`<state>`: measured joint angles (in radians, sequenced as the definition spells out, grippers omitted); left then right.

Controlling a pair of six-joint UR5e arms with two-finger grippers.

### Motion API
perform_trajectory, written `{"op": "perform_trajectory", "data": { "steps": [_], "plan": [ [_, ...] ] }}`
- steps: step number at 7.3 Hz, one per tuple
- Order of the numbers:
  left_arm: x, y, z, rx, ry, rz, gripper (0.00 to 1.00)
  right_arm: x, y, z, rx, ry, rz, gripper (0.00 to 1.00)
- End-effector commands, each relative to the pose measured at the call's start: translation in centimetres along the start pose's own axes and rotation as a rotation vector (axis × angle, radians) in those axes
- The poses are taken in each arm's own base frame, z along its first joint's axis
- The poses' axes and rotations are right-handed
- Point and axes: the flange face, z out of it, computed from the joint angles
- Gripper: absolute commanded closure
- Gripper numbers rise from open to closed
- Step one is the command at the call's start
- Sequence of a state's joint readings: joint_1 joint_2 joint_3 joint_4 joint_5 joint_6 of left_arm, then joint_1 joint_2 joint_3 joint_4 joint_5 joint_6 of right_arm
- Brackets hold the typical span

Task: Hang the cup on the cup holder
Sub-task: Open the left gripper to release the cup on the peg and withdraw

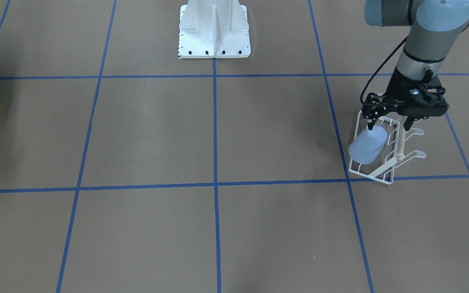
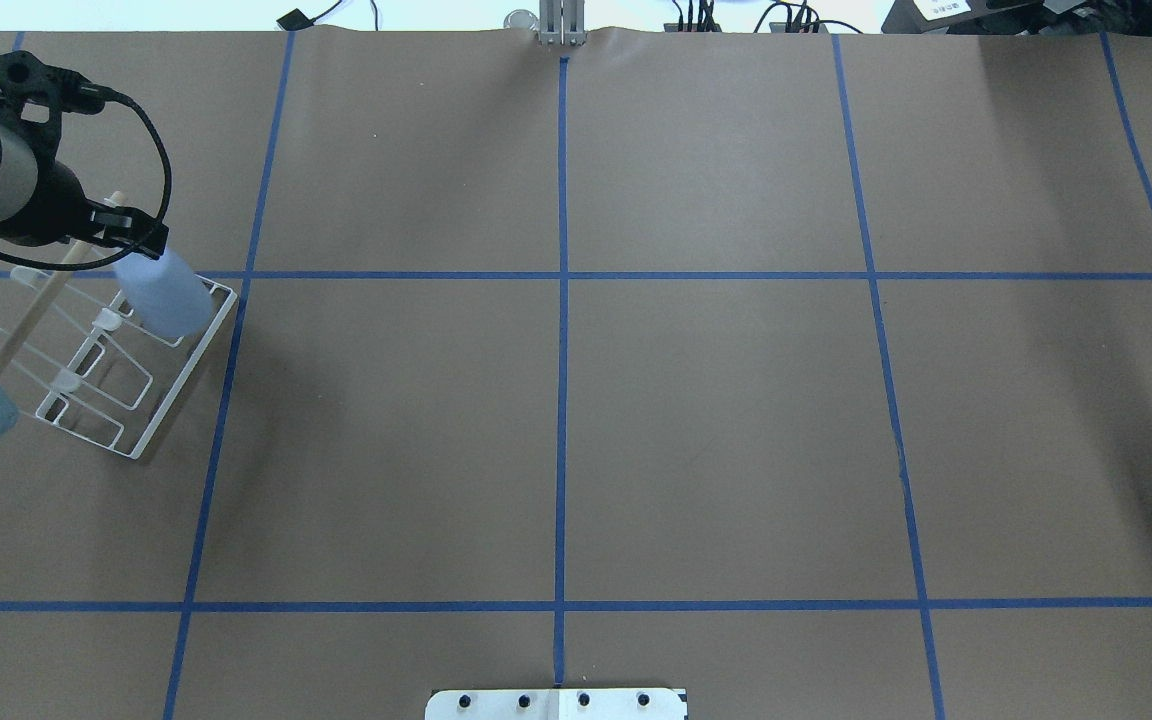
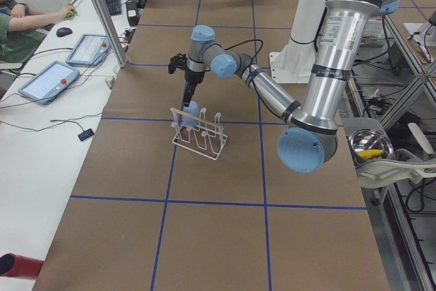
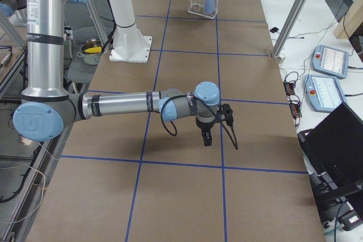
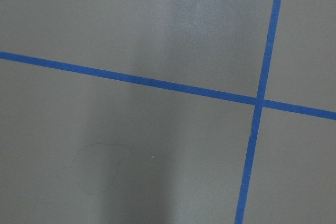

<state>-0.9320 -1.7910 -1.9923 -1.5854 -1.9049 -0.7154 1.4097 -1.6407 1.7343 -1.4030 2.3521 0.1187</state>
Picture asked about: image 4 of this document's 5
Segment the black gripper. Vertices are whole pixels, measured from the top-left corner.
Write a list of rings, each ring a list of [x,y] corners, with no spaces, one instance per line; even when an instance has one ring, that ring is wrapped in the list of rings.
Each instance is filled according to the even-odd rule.
[[[204,146],[211,146],[212,145],[212,133],[211,129],[216,123],[216,118],[213,117],[210,121],[201,121],[196,118],[196,125],[199,129],[201,129],[201,135],[203,140]]]

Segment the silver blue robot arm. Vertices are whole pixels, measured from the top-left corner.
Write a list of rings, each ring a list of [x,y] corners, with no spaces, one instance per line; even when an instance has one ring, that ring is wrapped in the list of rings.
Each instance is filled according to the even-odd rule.
[[[158,112],[162,122],[195,117],[204,145],[211,145],[211,128],[221,116],[219,89],[212,82],[202,82],[186,94],[173,88],[109,96],[68,93],[63,85],[66,1],[27,0],[28,86],[13,115],[20,135],[44,142],[79,120]]]

